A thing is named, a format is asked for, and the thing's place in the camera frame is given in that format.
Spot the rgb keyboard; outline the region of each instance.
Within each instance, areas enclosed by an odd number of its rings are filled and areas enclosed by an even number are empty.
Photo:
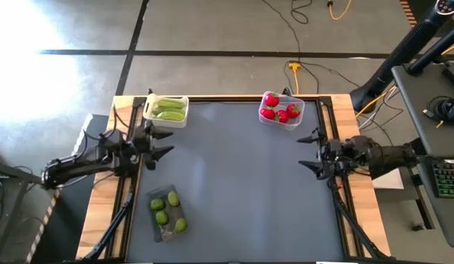
[[[454,198],[454,161],[433,162],[435,194],[442,198]]]

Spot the red strawberry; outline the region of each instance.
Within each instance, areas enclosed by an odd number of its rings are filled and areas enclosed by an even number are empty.
[[[295,118],[300,115],[300,106],[297,106],[295,103],[291,103],[287,106],[287,114],[290,118]]]
[[[281,123],[286,123],[288,122],[288,114],[285,110],[279,110],[277,111],[276,114],[276,121],[279,121]]]
[[[275,107],[279,104],[279,96],[274,93],[268,93],[265,97],[264,103],[267,106]]]
[[[261,115],[269,120],[274,120],[276,117],[276,113],[274,113],[274,110],[270,109],[269,107],[263,108],[260,111]]]

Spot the green cucumber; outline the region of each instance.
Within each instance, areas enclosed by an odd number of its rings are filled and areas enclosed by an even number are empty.
[[[152,113],[154,115],[157,115],[157,114],[160,114],[160,113],[162,113],[164,111],[173,111],[173,112],[180,113],[182,115],[186,115],[186,111],[181,110],[181,109],[172,108],[172,107],[158,107],[158,108],[154,109],[152,111]]]
[[[158,102],[158,106],[181,109],[184,106],[186,106],[186,104],[183,102],[175,101],[175,100],[161,99]]]
[[[161,119],[161,120],[172,120],[172,121],[183,121],[184,120],[184,114],[178,113],[178,112],[173,112],[173,111],[167,111],[167,112],[161,112],[156,116],[156,118]]]

